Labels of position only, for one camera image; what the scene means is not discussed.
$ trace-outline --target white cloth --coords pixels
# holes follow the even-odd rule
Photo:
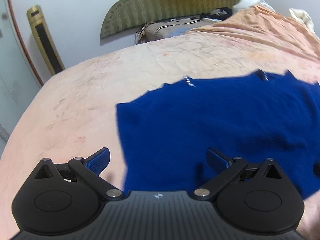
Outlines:
[[[289,12],[293,19],[295,19],[298,23],[301,23],[302,25],[306,26],[313,33],[313,35],[320,41],[319,37],[315,33],[315,26],[313,24],[313,21],[310,15],[305,10],[290,8]]]
[[[247,9],[250,6],[254,6],[257,4],[261,4],[261,5],[269,8],[271,11],[275,12],[275,10],[270,5],[268,5],[268,3],[265,2],[264,0],[240,0],[236,5],[233,6],[232,13],[236,14],[237,12],[239,12],[243,9]]]

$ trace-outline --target crosshair logo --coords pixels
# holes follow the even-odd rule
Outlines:
[[[157,199],[162,198],[163,195],[161,193],[155,194],[154,197],[156,197]]]

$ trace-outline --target gold tower fan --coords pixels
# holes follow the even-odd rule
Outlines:
[[[39,5],[31,7],[27,11],[27,17],[36,44],[50,73],[53,76],[61,72],[65,67],[53,43],[41,7]]]

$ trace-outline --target mattress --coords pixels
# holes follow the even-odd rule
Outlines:
[[[256,69],[320,80],[320,43],[304,26],[262,6],[226,21],[93,58],[53,76],[15,127],[0,161],[0,239],[18,232],[12,200],[41,158],[55,163],[111,152],[101,177],[122,189],[126,165],[115,105],[129,102],[183,76],[217,78]],[[320,193],[305,201],[299,232],[319,238]]]

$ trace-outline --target silver screw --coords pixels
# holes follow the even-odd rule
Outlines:
[[[199,196],[199,197],[205,197],[207,195],[210,194],[210,191],[207,190],[206,188],[197,188],[195,191],[194,191],[194,194],[196,196]]]
[[[122,191],[117,189],[117,188],[113,188],[113,189],[109,189],[106,192],[106,194],[107,194],[108,197],[119,197],[119,196],[121,196]]]

